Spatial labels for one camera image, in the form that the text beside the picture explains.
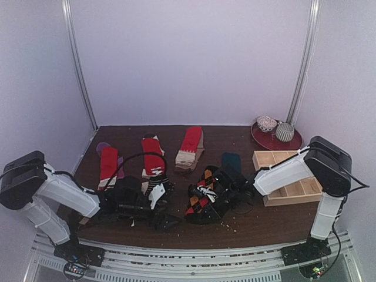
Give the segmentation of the black red yellow argyle sock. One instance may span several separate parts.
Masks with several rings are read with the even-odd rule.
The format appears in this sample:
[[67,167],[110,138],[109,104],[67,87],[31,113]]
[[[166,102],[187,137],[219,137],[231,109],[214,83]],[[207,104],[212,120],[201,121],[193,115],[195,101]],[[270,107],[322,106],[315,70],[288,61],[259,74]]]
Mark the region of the black red yellow argyle sock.
[[[216,223],[221,219],[216,210],[216,204],[219,204],[218,198],[222,188],[213,176],[218,169],[216,166],[207,166],[198,182],[189,186],[189,201],[184,215],[188,223],[204,225]],[[201,194],[197,189],[198,186],[205,186],[214,190],[218,195],[216,202],[212,203],[206,196]]]

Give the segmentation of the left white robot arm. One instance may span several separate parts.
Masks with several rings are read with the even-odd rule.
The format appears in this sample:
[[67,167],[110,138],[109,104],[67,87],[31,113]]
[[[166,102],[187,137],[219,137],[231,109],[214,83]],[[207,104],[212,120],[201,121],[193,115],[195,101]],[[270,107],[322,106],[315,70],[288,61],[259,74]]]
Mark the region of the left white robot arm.
[[1,205],[23,212],[37,229],[72,261],[85,252],[78,243],[77,218],[64,220],[43,201],[47,197],[79,213],[85,224],[117,222],[126,217],[145,219],[155,230],[167,230],[180,219],[165,212],[174,186],[164,173],[153,178],[153,187],[142,192],[133,176],[115,178],[111,173],[101,190],[81,186],[68,172],[54,170],[36,150],[8,163],[1,174]]

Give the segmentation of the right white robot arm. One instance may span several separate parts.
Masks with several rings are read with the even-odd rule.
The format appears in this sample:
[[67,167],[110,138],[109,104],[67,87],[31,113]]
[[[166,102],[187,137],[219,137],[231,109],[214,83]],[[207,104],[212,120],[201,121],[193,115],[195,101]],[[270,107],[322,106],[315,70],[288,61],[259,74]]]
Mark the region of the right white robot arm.
[[189,186],[184,218],[191,224],[216,223],[230,209],[257,194],[267,196],[283,186],[314,177],[322,187],[321,198],[311,239],[301,246],[301,254],[311,260],[323,251],[323,241],[351,190],[351,169],[351,156],[321,136],[313,137],[308,146],[286,160],[256,170],[249,179],[230,164],[207,166],[203,177]]

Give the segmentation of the dark green christmas sock pair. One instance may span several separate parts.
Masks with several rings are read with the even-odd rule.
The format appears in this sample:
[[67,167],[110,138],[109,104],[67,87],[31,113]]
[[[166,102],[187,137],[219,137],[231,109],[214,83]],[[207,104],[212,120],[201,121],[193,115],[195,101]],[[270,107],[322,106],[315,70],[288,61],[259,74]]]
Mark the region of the dark green christmas sock pair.
[[241,176],[241,158],[238,154],[225,152],[221,157],[223,174],[230,180],[235,181]]

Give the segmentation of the red white patterned sock pair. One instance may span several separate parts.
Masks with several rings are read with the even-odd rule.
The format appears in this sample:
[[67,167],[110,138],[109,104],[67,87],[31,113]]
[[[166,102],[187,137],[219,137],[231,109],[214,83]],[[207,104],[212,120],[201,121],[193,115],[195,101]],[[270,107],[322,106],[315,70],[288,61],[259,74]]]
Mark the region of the red white patterned sock pair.
[[[144,153],[157,153],[164,156],[165,151],[161,148],[159,138],[156,134],[147,133],[142,138],[142,149]],[[160,175],[165,170],[164,161],[155,155],[144,156],[144,169],[142,170],[142,192],[146,194],[149,179]]]

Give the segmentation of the red beige sock pair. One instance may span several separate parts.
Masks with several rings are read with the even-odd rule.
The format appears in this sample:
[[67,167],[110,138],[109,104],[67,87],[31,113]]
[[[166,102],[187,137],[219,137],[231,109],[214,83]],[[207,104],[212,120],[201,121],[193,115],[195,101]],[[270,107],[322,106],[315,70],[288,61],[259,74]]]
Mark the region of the red beige sock pair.
[[201,126],[186,130],[182,145],[175,158],[175,172],[191,173],[195,170],[200,156],[204,152],[204,133]]

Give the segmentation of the red round plate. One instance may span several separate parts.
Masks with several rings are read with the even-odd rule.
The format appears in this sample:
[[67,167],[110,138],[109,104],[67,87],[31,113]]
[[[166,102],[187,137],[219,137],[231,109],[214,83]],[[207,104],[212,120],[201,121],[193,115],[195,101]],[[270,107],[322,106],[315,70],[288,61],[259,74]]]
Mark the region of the red round plate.
[[300,133],[294,129],[294,136],[289,142],[282,142],[276,136],[276,130],[278,127],[274,128],[270,132],[263,132],[254,122],[251,126],[250,133],[252,138],[261,147],[266,150],[297,150],[303,145],[303,139]]

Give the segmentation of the white dotted bowl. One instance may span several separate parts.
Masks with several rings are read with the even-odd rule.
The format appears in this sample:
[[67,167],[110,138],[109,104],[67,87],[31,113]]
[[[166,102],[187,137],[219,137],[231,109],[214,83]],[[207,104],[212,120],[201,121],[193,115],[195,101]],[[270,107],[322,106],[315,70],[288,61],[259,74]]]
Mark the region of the white dotted bowl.
[[262,132],[267,133],[277,126],[277,121],[269,116],[259,116],[257,118],[257,126]]

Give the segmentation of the red purple sock pair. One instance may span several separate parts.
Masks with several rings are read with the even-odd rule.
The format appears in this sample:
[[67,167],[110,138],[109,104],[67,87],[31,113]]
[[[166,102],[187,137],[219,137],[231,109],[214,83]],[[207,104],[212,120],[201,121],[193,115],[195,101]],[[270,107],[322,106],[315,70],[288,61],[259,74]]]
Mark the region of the red purple sock pair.
[[119,151],[106,142],[100,142],[96,147],[97,154],[100,157],[100,178],[98,190],[105,189],[107,182],[112,174],[123,162],[123,157],[119,156]]

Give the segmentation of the wooden compartment tray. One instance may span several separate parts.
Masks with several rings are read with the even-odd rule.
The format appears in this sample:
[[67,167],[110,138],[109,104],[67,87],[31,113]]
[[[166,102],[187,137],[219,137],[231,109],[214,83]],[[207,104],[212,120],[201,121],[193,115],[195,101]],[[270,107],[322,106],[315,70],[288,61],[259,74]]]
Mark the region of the wooden compartment tray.
[[318,202],[322,187],[308,171],[304,163],[307,152],[299,151],[255,151],[253,164],[256,170],[266,173],[272,169],[269,178],[261,176],[256,185],[262,187],[264,206],[284,206]]

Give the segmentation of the grey striped cup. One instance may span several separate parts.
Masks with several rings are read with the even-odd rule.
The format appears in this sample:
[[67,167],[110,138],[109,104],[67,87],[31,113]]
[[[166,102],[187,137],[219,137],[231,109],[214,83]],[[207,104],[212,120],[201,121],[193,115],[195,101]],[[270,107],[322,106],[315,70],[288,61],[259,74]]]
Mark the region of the grey striped cup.
[[276,138],[281,142],[290,142],[294,137],[295,130],[289,123],[281,122],[276,129]]

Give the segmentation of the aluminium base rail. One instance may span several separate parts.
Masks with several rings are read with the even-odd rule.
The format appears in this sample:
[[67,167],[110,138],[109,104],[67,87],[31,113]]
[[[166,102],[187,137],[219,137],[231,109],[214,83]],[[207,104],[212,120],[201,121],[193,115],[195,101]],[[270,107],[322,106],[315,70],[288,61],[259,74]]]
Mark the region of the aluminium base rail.
[[[78,281],[365,281],[360,262],[348,233],[339,233],[341,254],[328,274],[318,279],[303,277],[298,264],[285,266],[283,247],[296,243],[269,246],[212,249],[150,249],[122,246],[82,239],[80,243],[105,249],[100,267],[91,267]],[[331,264],[338,254],[338,241],[328,239]],[[21,281],[69,281],[63,275],[66,261],[53,255],[48,238],[37,233],[29,264]]]

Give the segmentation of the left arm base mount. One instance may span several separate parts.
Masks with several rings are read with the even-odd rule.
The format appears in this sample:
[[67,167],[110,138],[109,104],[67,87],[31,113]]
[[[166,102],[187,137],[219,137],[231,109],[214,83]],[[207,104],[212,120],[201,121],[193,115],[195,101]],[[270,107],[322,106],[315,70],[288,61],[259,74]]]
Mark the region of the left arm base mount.
[[100,247],[74,245],[70,242],[61,245],[52,243],[52,245],[53,255],[66,261],[62,272],[71,281],[83,278],[93,266],[100,267],[105,255],[105,249]]

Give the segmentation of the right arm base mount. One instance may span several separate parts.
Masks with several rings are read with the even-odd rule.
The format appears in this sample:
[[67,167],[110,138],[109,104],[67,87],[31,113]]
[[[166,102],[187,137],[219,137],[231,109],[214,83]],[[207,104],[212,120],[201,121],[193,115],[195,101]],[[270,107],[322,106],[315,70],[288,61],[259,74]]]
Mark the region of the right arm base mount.
[[308,238],[305,243],[295,244],[281,249],[285,266],[298,264],[300,274],[309,279],[317,279],[324,274],[323,259],[328,259],[331,249],[328,240]]

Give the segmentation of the right aluminium frame post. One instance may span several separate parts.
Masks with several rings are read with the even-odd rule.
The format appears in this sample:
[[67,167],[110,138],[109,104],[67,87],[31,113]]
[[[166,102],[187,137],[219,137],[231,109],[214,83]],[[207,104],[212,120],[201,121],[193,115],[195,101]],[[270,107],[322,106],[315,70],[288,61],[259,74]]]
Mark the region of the right aluminium frame post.
[[303,54],[298,71],[296,85],[293,92],[293,97],[286,119],[286,122],[292,126],[295,126],[295,124],[297,123],[298,114],[308,82],[308,70],[314,56],[315,41],[317,37],[317,28],[320,16],[320,6],[320,0],[311,1]]

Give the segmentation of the aluminium frame post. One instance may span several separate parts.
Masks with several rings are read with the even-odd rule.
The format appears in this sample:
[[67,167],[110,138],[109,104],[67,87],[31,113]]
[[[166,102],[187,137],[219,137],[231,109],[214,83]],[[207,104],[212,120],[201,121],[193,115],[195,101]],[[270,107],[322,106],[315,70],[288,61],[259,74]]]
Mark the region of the aluminium frame post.
[[89,93],[88,93],[88,89],[86,86],[85,77],[84,77],[84,73],[82,69],[82,64],[81,64],[80,57],[79,57],[79,49],[78,49],[76,35],[75,35],[71,2],[69,0],[62,0],[62,11],[63,11],[63,17],[64,17],[65,24],[66,24],[66,30],[68,33],[70,49],[71,49],[73,65],[74,65],[74,71],[75,71],[76,79],[78,82],[80,94],[83,99],[83,104],[84,104],[86,113],[88,114],[91,127],[94,131],[97,131],[99,129],[99,126],[96,121],[93,107],[90,101],[90,97],[89,97]]
[[317,37],[317,28],[320,16],[320,6],[320,0],[311,1],[303,54],[298,71],[296,85],[293,92],[293,97],[286,119],[286,122],[292,126],[295,126],[295,124],[297,123],[298,114],[308,82],[308,70],[314,56],[315,41]]

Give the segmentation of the left aluminium frame post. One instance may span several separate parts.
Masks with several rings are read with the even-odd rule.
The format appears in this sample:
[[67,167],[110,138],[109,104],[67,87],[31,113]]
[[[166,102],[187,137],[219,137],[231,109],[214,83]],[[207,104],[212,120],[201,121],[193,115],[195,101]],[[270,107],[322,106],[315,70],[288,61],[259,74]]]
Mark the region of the left aluminium frame post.
[[79,57],[79,49],[78,49],[76,35],[75,35],[71,2],[69,0],[62,0],[62,11],[63,11],[63,17],[64,17],[65,24],[66,24],[66,30],[68,33],[70,49],[71,49],[73,65],[74,65],[74,71],[75,71],[76,79],[78,82],[80,94],[83,99],[83,104],[84,104],[86,113],[88,114],[91,127],[94,131],[97,131],[99,129],[99,126],[96,121],[93,107],[90,101],[90,97],[89,97],[89,93],[88,93],[88,89],[86,86],[85,77],[84,77],[84,73],[82,69],[82,64],[81,64],[80,57]]

